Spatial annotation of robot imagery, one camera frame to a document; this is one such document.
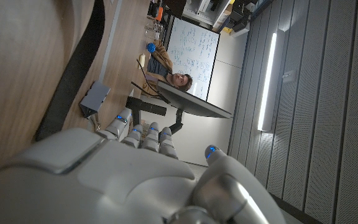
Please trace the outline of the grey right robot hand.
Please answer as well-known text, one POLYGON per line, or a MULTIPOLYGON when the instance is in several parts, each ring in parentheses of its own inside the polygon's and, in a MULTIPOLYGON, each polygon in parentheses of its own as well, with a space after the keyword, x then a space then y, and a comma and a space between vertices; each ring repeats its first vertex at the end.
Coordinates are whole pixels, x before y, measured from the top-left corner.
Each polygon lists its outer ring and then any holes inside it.
POLYGON ((279 206, 214 145, 196 178, 168 128, 121 133, 124 109, 102 131, 54 134, 0 168, 0 223, 283 223, 279 206))

